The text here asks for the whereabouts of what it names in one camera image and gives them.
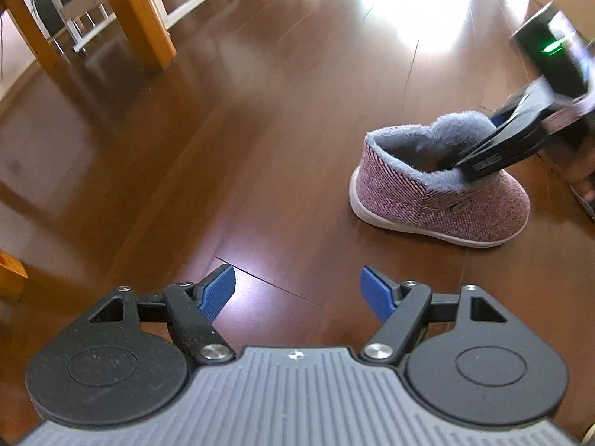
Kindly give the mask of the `pink knit bootie slipper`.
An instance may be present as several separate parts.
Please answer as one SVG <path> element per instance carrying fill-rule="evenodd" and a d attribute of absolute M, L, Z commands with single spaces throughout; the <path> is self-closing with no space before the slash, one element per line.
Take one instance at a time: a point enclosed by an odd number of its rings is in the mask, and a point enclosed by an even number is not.
<path fill-rule="evenodd" d="M 530 218 L 521 184 L 504 170 L 470 182 L 448 162 L 495 129 L 487 116 L 468 111 L 367 133 L 349 184 L 353 213 L 373 227 L 461 247 L 512 240 Z"/>

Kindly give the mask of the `wooden table leg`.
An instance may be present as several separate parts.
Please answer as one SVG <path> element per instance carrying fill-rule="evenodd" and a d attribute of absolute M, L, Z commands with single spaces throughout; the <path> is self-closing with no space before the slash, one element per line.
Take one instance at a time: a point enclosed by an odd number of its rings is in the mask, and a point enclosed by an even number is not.
<path fill-rule="evenodd" d="M 167 68 L 177 51 L 151 0 L 108 0 L 135 58 L 152 71 Z"/>

